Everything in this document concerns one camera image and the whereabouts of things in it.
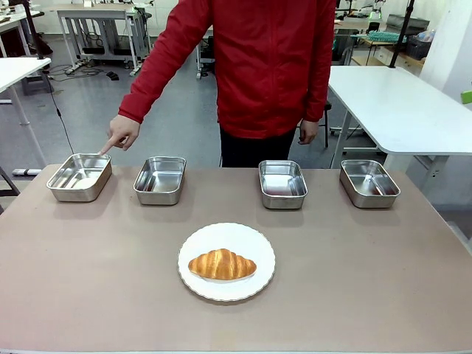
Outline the person's left hand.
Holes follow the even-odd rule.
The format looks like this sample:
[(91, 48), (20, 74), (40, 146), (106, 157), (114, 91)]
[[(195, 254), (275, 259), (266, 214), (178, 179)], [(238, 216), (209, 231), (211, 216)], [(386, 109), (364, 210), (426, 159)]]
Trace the person's left hand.
[(302, 120), (299, 125), (299, 141), (300, 145), (309, 145), (315, 138), (319, 130), (318, 122)]

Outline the person's right hand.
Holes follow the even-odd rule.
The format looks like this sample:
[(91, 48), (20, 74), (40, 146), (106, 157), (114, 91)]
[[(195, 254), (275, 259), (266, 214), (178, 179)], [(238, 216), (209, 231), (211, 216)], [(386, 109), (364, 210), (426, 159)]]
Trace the person's right hand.
[(108, 140), (99, 151), (106, 154), (112, 148), (127, 151), (139, 136), (140, 124), (122, 115), (116, 115), (109, 125)]

